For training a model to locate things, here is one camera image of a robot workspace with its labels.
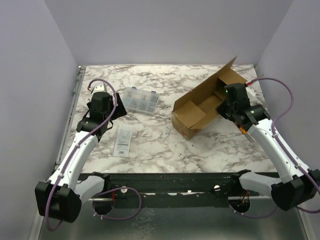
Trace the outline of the orange utility knife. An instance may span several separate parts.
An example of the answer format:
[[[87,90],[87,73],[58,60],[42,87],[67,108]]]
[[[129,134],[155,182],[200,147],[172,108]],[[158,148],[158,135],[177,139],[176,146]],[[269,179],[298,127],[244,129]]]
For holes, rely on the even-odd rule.
[[[238,129],[241,133],[249,140],[250,143],[254,143],[254,139],[248,134],[248,132],[240,125],[237,124]]]

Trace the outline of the white product package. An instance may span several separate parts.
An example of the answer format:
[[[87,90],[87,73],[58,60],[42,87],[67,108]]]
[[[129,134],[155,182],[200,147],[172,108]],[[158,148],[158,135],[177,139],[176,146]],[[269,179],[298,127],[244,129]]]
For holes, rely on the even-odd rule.
[[[129,156],[133,127],[131,125],[121,125],[118,128],[114,145],[113,156],[127,158]]]

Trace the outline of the brown cardboard express box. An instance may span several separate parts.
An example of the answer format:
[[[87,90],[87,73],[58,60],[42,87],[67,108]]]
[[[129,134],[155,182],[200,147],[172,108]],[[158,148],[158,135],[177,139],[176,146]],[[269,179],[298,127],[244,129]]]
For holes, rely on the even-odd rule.
[[[216,107],[225,99],[224,87],[229,84],[244,84],[247,80],[232,70],[234,57],[216,73],[195,88],[178,98],[171,114],[173,127],[190,140],[218,117]]]

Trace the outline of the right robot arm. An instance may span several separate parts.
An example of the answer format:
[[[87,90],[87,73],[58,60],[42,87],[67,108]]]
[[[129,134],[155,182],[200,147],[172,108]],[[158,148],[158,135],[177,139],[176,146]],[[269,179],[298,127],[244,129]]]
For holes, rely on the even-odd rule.
[[[230,182],[229,189],[240,196],[254,191],[272,198],[282,210],[288,211],[312,199],[320,186],[320,171],[312,170],[288,146],[275,128],[268,111],[260,104],[252,105],[245,83],[223,86],[225,99],[216,111],[246,131],[264,150],[273,163],[278,178],[242,170]]]

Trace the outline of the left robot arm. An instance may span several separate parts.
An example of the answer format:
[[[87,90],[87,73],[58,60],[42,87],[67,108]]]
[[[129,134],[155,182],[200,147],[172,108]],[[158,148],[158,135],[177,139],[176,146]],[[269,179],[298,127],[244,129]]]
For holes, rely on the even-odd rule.
[[[105,91],[93,93],[87,107],[65,158],[48,180],[40,181],[35,187],[38,212],[46,219],[73,223],[91,197],[103,198],[110,193],[110,178],[106,173],[93,172],[81,182],[78,179],[103,134],[127,112],[119,94],[112,96]]]

